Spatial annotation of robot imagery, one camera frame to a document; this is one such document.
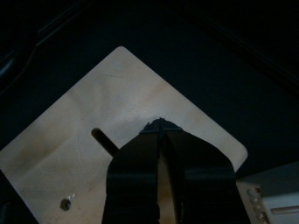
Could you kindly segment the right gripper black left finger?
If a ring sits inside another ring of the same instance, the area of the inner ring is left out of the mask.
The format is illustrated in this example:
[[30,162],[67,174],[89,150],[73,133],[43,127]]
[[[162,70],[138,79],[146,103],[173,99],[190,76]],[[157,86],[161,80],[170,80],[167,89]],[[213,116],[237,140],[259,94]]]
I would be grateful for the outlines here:
[[102,224],[159,224],[159,125],[146,125],[121,148],[107,168]]

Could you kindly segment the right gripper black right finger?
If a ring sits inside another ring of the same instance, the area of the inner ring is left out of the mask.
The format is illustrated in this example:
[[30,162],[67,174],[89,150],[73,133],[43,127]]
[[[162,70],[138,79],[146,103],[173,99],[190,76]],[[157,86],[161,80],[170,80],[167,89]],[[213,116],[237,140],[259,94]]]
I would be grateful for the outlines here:
[[178,224],[250,224],[230,159],[173,122],[159,130]]

